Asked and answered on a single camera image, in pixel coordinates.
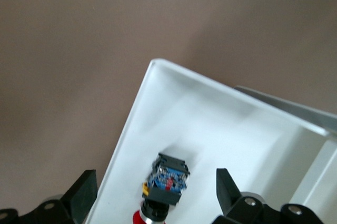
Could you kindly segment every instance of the black bracket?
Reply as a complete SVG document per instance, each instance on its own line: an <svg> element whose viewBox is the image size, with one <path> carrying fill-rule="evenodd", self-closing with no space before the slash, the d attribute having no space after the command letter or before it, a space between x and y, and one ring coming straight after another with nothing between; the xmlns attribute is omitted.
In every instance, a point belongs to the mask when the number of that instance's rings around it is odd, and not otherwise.
<svg viewBox="0 0 337 224"><path fill-rule="evenodd" d="M212 224L323 224L300 204L285 204L276 211L255 197L242 196L227 169L216 170L216 194L224 215Z"/></svg>
<svg viewBox="0 0 337 224"><path fill-rule="evenodd" d="M86 170L58 200L43 202L26 215L0 210L0 224L81 224L97 198L95 170Z"/></svg>

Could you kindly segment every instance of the metal screw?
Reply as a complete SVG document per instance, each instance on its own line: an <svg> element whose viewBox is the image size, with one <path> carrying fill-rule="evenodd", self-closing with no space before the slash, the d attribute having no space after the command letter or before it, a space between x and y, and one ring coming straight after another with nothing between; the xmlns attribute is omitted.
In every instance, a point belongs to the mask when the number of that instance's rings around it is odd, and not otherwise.
<svg viewBox="0 0 337 224"><path fill-rule="evenodd" d="M292 213L294 213L296 215L302 214L302 210L297 206L289 206L288 209L289 209L289 211L291 211Z"/></svg>
<svg viewBox="0 0 337 224"><path fill-rule="evenodd" d="M0 213L0 220L6 219L8 216L7 212Z"/></svg>
<svg viewBox="0 0 337 224"><path fill-rule="evenodd" d="M49 203L49 204L46 204L46 205L44 206L44 210L49 210L49 209L52 209L54 206L55 206L55 204L54 204L54 203Z"/></svg>
<svg viewBox="0 0 337 224"><path fill-rule="evenodd" d="M250 206L254 206L256 205L256 201L252 198L245 198L244 202L246 202L247 204L249 204Z"/></svg>

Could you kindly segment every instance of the yellow terminal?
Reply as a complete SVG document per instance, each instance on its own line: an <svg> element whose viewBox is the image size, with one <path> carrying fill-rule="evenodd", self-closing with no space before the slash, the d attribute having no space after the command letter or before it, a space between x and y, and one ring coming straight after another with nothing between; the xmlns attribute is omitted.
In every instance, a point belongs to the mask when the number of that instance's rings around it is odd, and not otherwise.
<svg viewBox="0 0 337 224"><path fill-rule="evenodd" d="M144 194L145 196L148 196L148 187L147 187L146 184L147 184L147 183L144 182L142 188L143 188L143 194Z"/></svg>

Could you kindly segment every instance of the gray background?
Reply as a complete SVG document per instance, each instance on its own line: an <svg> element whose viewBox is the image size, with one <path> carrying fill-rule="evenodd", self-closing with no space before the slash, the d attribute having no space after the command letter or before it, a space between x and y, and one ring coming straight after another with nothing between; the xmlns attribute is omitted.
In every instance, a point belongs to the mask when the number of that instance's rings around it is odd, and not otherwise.
<svg viewBox="0 0 337 224"><path fill-rule="evenodd" d="M153 58L337 113L337 0L0 7L0 208L26 213L85 169L100 182Z"/></svg>

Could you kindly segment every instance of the white plastic box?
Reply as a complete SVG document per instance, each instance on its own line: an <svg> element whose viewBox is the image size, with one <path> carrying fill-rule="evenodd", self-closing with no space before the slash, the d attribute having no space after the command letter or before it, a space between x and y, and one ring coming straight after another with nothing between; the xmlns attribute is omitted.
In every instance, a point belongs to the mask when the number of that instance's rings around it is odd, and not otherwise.
<svg viewBox="0 0 337 224"><path fill-rule="evenodd" d="M162 59L151 61L87 224L132 223L141 185L159 152L183 159L191 176L167 224L209 224L221 215L216 168L241 191L311 208L337 220L335 135Z"/></svg>

